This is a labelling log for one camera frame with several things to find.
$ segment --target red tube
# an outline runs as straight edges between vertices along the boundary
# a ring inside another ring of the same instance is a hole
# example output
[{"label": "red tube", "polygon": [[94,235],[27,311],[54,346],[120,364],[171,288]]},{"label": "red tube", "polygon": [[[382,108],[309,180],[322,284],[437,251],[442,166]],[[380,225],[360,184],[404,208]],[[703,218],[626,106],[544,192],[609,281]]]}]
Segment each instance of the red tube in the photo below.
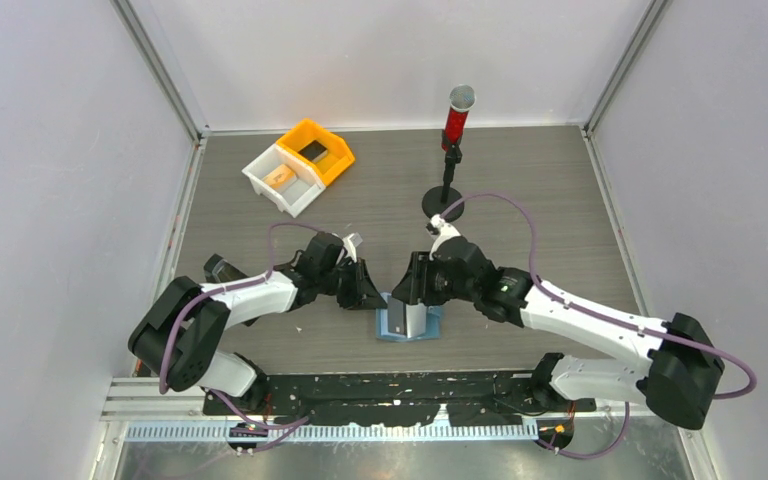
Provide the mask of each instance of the red tube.
[{"label": "red tube", "polygon": [[[465,112],[459,112],[452,107],[449,107],[449,116],[446,118],[446,138],[453,144],[458,143],[463,135],[464,124],[466,124],[466,116],[469,115],[469,110]],[[442,142],[443,150],[448,151],[446,142]]]}]

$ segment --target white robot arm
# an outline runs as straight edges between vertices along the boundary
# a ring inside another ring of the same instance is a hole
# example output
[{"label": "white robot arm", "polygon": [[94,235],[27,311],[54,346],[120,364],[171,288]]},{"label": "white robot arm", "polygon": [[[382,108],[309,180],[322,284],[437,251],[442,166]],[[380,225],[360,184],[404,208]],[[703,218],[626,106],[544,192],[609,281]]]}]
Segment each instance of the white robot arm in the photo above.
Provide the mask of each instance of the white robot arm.
[{"label": "white robot arm", "polygon": [[[451,299],[469,301],[491,320],[562,335],[612,357],[544,356],[533,375],[535,397],[544,407],[556,409],[581,398],[616,400],[645,404],[675,425],[701,428],[722,376],[722,360],[642,333],[644,329],[671,333],[711,345],[695,319],[676,314],[666,322],[633,315],[577,297],[545,280],[538,288],[528,272],[494,266],[439,215],[431,219],[428,230],[434,238],[431,251],[412,254],[405,277],[393,289],[394,298],[427,306]],[[612,325],[570,308],[571,304],[622,319],[638,330]]]},{"label": "white robot arm", "polygon": [[265,377],[250,361],[218,349],[222,333],[240,323],[252,325],[260,316],[295,310],[317,295],[337,297],[349,310],[386,308],[372,284],[366,263],[357,256],[360,235],[339,238],[319,232],[293,260],[276,265],[257,285],[238,288],[248,277],[222,257],[205,264],[208,282],[178,277],[155,301],[131,334],[128,349],[152,371],[159,372],[172,325],[184,306],[204,292],[216,292],[189,313],[192,323],[178,332],[169,359],[167,383],[175,391],[194,385],[240,397]]}]

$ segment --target white bin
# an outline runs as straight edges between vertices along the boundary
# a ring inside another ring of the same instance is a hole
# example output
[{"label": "white bin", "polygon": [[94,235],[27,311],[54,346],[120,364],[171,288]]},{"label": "white bin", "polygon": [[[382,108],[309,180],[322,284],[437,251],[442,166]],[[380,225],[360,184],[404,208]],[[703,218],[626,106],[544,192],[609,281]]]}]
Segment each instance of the white bin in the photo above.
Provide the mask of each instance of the white bin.
[{"label": "white bin", "polygon": [[[263,177],[281,164],[287,165],[296,177],[290,180],[289,185],[282,186],[281,192],[278,192],[267,185]],[[272,200],[275,205],[278,205],[278,210],[287,212],[294,218],[325,190],[325,184],[313,168],[275,144],[246,165],[243,168],[243,175],[249,177],[258,195]]]}]

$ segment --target gray wooden table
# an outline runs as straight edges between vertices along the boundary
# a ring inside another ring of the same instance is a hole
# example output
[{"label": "gray wooden table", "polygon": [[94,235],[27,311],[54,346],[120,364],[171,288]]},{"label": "gray wooden table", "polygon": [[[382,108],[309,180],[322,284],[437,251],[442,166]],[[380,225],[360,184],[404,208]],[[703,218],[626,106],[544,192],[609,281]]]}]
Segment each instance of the gray wooden table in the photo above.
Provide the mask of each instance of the gray wooden table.
[{"label": "gray wooden table", "polygon": [[[341,134],[357,161],[298,218],[335,233],[359,232],[360,254],[376,286],[389,291],[414,250],[431,239],[420,208],[440,183],[438,130]],[[277,135],[213,136],[185,232],[177,274],[203,281],[203,263],[219,253],[244,272],[264,270],[266,228],[290,220],[257,196],[240,170]],[[454,186],[463,193],[504,192],[534,215],[540,275],[577,295],[636,311],[590,159],[575,127],[469,129]],[[512,207],[497,200],[467,204],[456,222],[496,265],[527,269],[530,235]],[[276,234],[279,262],[303,249],[311,232]],[[546,352],[600,356],[549,333],[486,320],[472,305],[445,307],[442,338],[398,344],[376,340],[373,312],[347,312],[320,297],[294,312],[229,330],[222,341],[271,373],[372,372],[530,368]]]}]

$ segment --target microphone stand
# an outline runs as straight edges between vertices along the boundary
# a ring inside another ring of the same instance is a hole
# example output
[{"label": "microphone stand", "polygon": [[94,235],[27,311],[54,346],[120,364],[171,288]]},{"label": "microphone stand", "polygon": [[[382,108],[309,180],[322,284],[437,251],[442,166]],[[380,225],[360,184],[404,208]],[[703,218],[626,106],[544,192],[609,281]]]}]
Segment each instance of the microphone stand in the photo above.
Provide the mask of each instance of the microphone stand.
[{"label": "microphone stand", "polygon": [[[455,143],[449,141],[446,131],[443,130],[443,145],[446,146],[445,169],[443,170],[443,185],[432,187],[422,197],[422,212],[428,218],[443,213],[443,210],[462,198],[459,191],[452,188],[452,180],[455,179],[455,166],[461,163],[463,153],[461,153],[461,138]],[[447,222],[454,222],[463,215],[464,204],[461,203],[446,215]]]}]

